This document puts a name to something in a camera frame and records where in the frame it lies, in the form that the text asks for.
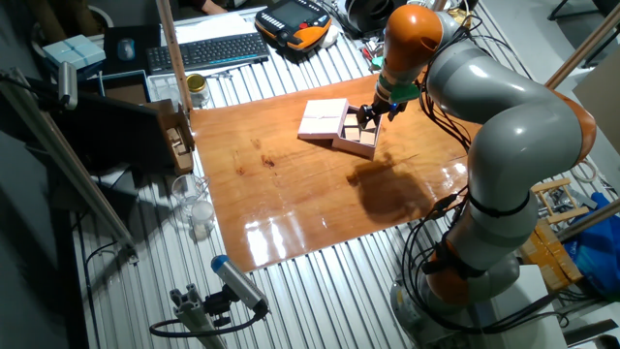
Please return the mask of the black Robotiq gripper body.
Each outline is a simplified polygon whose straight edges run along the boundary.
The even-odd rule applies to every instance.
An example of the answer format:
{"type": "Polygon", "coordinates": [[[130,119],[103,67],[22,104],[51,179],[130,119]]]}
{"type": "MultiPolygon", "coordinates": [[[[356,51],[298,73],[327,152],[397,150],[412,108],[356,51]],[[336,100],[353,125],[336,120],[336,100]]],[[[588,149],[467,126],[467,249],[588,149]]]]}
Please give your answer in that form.
{"type": "Polygon", "coordinates": [[[369,112],[367,113],[369,116],[377,116],[384,113],[387,113],[391,116],[396,116],[397,114],[403,112],[407,107],[407,102],[404,103],[390,103],[388,101],[384,101],[382,99],[374,100],[370,105],[369,112]]]}

